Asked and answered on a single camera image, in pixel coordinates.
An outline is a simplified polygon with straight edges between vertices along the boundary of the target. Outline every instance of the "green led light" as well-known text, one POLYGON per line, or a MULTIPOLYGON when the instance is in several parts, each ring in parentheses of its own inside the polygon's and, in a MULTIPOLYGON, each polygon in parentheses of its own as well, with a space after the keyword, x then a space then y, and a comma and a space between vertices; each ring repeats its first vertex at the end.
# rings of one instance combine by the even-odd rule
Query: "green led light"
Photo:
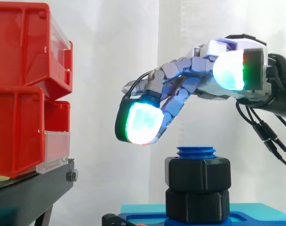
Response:
POLYGON ((224 52, 213 65, 216 82, 229 90, 243 90, 243 50, 224 52))
POLYGON ((163 118, 161 109, 135 102, 129 109, 126 122, 127 139, 134 144, 147 144, 157 135, 163 118))

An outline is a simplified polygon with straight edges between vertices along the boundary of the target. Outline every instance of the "robot finger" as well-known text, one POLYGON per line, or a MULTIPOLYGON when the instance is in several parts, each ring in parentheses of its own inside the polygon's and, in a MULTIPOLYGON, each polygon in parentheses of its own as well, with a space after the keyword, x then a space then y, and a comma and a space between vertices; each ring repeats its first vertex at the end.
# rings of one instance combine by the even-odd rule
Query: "robot finger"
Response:
POLYGON ((190 95, 196 90, 197 85, 200 82, 200 78, 188 78, 181 76, 182 80, 178 87, 175 89, 174 94, 168 98, 163 104, 161 110, 164 114, 162 125, 156 135, 156 137, 148 144, 154 144, 166 131, 167 126, 173 121, 173 119, 179 114, 184 102, 190 97, 190 95))

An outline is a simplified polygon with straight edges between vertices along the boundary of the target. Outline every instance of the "bolt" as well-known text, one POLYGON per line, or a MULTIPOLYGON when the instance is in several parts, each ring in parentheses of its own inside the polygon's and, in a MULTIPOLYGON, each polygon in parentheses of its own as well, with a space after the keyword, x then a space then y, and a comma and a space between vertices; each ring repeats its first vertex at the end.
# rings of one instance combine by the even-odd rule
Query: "bolt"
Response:
POLYGON ((70 170, 70 172, 67 172, 66 179, 69 182, 76 182, 78 179, 78 170, 72 169, 72 170, 70 170))

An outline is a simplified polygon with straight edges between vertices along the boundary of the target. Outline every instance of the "black 3d-printed nut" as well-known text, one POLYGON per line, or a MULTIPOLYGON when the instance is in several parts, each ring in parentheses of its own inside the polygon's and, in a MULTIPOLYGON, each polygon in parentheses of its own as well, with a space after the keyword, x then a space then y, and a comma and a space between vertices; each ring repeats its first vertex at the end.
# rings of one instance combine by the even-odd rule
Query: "black 3d-printed nut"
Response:
POLYGON ((230 214, 229 192, 194 194, 168 189, 166 214, 187 224, 220 224, 230 214))
POLYGON ((231 187, 230 161, 214 159, 165 159, 165 182, 176 192, 212 193, 231 187))

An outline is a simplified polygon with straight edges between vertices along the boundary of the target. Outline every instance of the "black metal bracket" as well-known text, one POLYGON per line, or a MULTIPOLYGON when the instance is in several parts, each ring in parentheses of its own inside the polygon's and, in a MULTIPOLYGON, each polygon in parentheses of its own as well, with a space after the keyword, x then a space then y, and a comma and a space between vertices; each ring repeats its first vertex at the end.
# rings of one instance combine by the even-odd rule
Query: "black metal bracket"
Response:
POLYGON ((115 214, 108 213, 102 217, 102 226, 136 226, 115 214))

